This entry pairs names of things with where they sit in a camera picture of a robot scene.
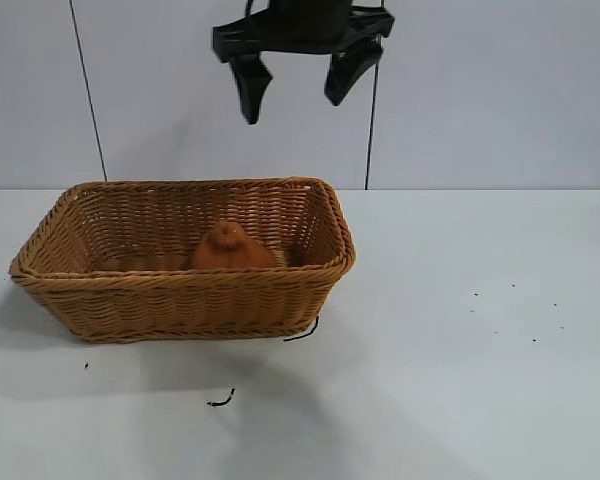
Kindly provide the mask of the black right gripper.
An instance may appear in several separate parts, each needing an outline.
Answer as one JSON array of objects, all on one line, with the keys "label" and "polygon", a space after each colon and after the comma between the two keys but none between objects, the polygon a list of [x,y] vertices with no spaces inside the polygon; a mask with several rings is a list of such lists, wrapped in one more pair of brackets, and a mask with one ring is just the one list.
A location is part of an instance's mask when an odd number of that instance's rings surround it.
[{"label": "black right gripper", "polygon": [[273,79],[260,52],[336,52],[324,94],[339,106],[359,78],[379,63],[383,48],[376,37],[388,37],[395,22],[381,6],[357,6],[351,1],[269,1],[258,11],[253,6],[252,1],[246,2],[242,18],[212,29],[212,49],[220,62],[231,59],[241,113],[249,125],[258,122]]}]

